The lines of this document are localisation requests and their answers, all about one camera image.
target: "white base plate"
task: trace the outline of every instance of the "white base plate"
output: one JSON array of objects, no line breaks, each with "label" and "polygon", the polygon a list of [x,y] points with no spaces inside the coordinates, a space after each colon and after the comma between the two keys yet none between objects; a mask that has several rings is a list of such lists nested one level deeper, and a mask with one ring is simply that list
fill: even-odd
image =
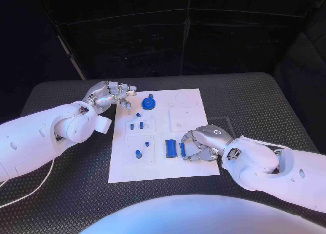
[{"label": "white base plate", "polygon": [[[155,95],[156,107],[146,111],[142,101],[151,93]],[[191,162],[181,157],[179,142],[185,133],[208,125],[200,90],[138,92],[127,100],[132,102],[132,111],[120,105],[116,109],[109,182],[220,175],[217,161]],[[143,129],[139,128],[140,121],[145,123]],[[177,158],[166,158],[165,141],[171,139],[177,140]],[[136,158],[136,150],[142,151],[140,159]],[[197,152],[200,149],[190,140],[187,154],[192,155]]]}]

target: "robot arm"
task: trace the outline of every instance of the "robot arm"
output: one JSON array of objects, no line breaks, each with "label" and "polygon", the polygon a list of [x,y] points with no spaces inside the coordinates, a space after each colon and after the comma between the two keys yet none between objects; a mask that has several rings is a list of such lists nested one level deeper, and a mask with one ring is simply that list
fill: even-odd
[{"label": "robot arm", "polygon": [[[234,140],[214,125],[190,131],[182,142],[190,138],[203,151],[185,160],[213,161],[223,156],[221,166],[243,188],[265,191],[279,199],[326,213],[325,155],[292,150],[244,136]],[[268,145],[281,149],[272,150]]]},{"label": "robot arm", "polygon": [[97,83],[84,100],[38,112],[0,125],[0,182],[32,172],[64,151],[90,138],[94,130],[107,133],[112,120],[99,114],[112,104],[127,109],[136,87]]}]

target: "table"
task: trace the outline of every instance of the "table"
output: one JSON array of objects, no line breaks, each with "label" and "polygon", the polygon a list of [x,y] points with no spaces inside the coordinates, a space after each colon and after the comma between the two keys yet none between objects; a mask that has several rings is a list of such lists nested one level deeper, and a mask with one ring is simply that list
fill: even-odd
[{"label": "table", "polygon": [[[39,84],[22,115],[83,100],[100,80],[54,81]],[[317,147],[283,96],[266,73],[126,78],[113,81],[139,91],[200,88],[210,124],[234,137],[246,137],[317,152]],[[103,114],[114,120],[116,107]],[[0,210],[0,233],[78,233],[122,208],[149,199],[181,194],[226,195],[268,204],[326,227],[326,214],[288,203],[260,191],[243,189],[227,170],[221,175],[109,184],[113,141],[94,132],[83,144],[55,160],[49,179],[38,192]],[[0,204],[21,198],[41,184],[51,163],[13,179],[0,189]]]}]

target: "dark background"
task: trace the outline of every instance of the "dark background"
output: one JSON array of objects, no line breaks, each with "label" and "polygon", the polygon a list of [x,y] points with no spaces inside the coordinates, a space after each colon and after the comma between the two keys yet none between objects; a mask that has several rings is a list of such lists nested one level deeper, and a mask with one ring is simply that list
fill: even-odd
[{"label": "dark background", "polygon": [[270,73],[326,154],[326,0],[0,0],[0,123],[68,57],[87,79]]}]

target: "textured rubber mat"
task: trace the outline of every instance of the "textured rubber mat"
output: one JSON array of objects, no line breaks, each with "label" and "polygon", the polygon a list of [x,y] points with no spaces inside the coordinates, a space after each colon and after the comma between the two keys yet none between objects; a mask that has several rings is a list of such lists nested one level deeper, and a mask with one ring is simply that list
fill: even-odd
[{"label": "textured rubber mat", "polygon": [[[200,88],[210,123],[237,137],[283,144],[317,152],[317,147],[283,96],[266,73],[116,79],[139,91]],[[39,84],[29,96],[23,116],[83,100],[99,80]],[[114,120],[116,107],[104,113]],[[0,209],[0,233],[78,233],[122,208],[145,200],[181,194],[216,194],[257,201],[302,216],[326,227],[326,214],[288,203],[260,191],[243,189],[227,170],[221,175],[109,184],[113,141],[94,132],[83,144],[55,160],[55,167],[39,191]],[[0,204],[21,198],[41,184],[51,164],[8,182]]]}]

